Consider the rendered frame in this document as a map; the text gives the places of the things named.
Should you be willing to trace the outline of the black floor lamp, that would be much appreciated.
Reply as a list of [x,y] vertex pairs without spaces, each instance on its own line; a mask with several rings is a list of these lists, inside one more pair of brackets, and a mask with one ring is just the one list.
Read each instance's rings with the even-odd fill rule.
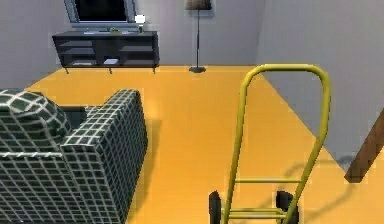
[[197,34],[196,34],[196,65],[191,66],[189,71],[192,73],[203,73],[206,69],[199,65],[200,51],[200,12],[209,11],[212,9],[211,0],[187,0],[185,9],[188,11],[197,12]]

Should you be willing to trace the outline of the grey framed television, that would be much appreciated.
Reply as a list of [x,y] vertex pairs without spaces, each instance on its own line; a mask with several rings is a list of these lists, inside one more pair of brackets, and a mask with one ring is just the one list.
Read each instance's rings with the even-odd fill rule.
[[135,27],[136,0],[63,0],[74,29]]

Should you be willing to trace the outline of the brown wooden plank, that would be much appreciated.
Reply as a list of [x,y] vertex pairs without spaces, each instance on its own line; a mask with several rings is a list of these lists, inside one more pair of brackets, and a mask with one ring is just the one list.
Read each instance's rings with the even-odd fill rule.
[[384,108],[369,131],[364,143],[350,164],[344,178],[360,183],[384,147]]

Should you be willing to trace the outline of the yellow hand truck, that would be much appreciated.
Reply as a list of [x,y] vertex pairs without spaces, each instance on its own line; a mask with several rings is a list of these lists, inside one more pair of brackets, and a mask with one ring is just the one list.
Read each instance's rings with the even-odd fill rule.
[[[264,72],[309,72],[317,76],[322,86],[322,101],[320,109],[320,121],[318,136],[316,137],[312,151],[304,166],[299,179],[295,178],[238,178],[237,171],[243,138],[243,125],[245,119],[245,106],[247,102],[248,86],[252,79]],[[234,149],[232,153],[227,198],[222,204],[217,190],[208,196],[209,224],[229,224],[233,220],[275,220],[276,224],[300,224],[300,212],[298,202],[308,182],[311,172],[318,159],[320,151],[326,139],[329,127],[329,115],[331,105],[331,82],[326,71],[312,64],[262,64],[249,71],[240,86],[239,104],[237,109],[237,122]],[[240,183],[295,183],[297,185],[293,194],[278,190],[275,196],[273,208],[233,208],[233,193],[236,184]]]

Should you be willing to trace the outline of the black television stand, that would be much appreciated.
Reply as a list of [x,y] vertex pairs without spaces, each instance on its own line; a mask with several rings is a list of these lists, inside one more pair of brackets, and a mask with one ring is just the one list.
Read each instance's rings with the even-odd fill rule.
[[[159,66],[158,35],[155,31],[110,32],[68,31],[52,36],[61,66],[69,68],[151,68]],[[118,59],[116,64],[104,64]]]

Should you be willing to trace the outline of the green checked sofa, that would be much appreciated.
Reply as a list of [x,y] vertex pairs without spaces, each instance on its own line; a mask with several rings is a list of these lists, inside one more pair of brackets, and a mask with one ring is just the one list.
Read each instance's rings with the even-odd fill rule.
[[137,90],[61,107],[0,89],[0,224],[125,224],[147,145]]

